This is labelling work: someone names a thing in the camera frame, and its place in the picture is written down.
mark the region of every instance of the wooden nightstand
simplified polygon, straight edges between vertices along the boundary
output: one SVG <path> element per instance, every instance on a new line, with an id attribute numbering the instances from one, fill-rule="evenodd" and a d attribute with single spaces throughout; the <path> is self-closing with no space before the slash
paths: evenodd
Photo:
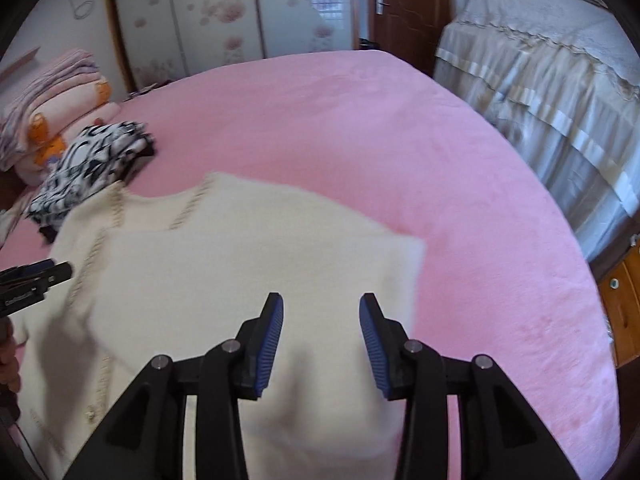
<path id="1" fill-rule="evenodd" d="M 640 356 L 640 246 L 598 284 L 613 332 L 616 366 Z"/>

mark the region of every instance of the silver screw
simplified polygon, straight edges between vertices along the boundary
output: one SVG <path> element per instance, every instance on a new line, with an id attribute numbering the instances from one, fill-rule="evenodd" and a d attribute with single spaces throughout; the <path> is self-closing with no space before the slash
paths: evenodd
<path id="1" fill-rule="evenodd" d="M 416 341 L 415 339 L 409 339 L 408 341 L 404 342 L 404 349 L 407 352 L 415 354 L 416 352 L 422 350 L 422 343 L 420 341 Z"/>
<path id="2" fill-rule="evenodd" d="M 151 365 L 156 370 L 162 370 L 169 364 L 169 358 L 166 355 L 157 355 L 151 359 Z"/>
<path id="3" fill-rule="evenodd" d="M 225 342 L 222 343 L 222 349 L 225 352 L 228 352 L 229 354 L 232 354 L 233 352 L 237 352 L 241 346 L 242 345 L 240 344 L 240 342 L 236 341 L 235 339 L 227 339 Z"/>
<path id="4" fill-rule="evenodd" d="M 476 357 L 476 365 L 482 370 L 487 370 L 494 365 L 494 361 L 488 355 L 479 355 Z"/>

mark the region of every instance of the black and white patterned clothing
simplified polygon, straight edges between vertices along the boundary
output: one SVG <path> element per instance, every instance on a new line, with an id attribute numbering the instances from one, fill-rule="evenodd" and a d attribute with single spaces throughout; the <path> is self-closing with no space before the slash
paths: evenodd
<path id="1" fill-rule="evenodd" d="M 43 234 L 58 231 L 75 206 L 117 180 L 132 178 L 134 170 L 155 153 L 154 139 L 145 133 L 144 124 L 87 127 L 44 181 L 27 216 Z"/>

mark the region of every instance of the sliding wardrobe door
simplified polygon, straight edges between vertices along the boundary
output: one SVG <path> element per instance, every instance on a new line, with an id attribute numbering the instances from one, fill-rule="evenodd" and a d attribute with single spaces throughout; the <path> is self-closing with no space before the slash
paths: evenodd
<path id="1" fill-rule="evenodd" d="M 353 48 L 351 0 L 259 0 L 267 57 Z"/>
<path id="2" fill-rule="evenodd" d="M 188 69 L 262 59 L 255 0 L 174 0 Z"/>
<path id="3" fill-rule="evenodd" d="M 139 88 L 188 75 L 170 0 L 116 0 L 122 39 Z"/>

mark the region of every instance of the stack of folded blankets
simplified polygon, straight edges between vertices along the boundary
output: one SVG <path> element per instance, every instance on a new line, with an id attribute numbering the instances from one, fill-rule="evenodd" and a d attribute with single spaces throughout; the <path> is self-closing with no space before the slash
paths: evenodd
<path id="1" fill-rule="evenodd" d="M 50 63 L 4 111 L 0 171 L 13 166 L 25 183 L 39 186 L 87 126 L 117 115 L 110 95 L 92 54 L 73 50 Z"/>

